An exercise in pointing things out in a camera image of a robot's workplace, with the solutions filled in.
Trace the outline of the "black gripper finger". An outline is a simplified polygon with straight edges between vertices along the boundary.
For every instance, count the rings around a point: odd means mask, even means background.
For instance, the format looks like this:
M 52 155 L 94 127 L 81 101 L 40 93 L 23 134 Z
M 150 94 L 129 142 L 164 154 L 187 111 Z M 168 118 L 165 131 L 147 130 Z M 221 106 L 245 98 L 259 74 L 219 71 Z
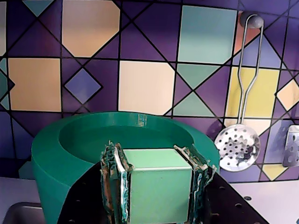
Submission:
M 191 165 L 192 180 L 186 224 L 267 224 L 192 145 L 174 149 Z
M 119 143 L 109 141 L 100 161 L 70 188 L 59 224 L 128 224 L 133 166 Z

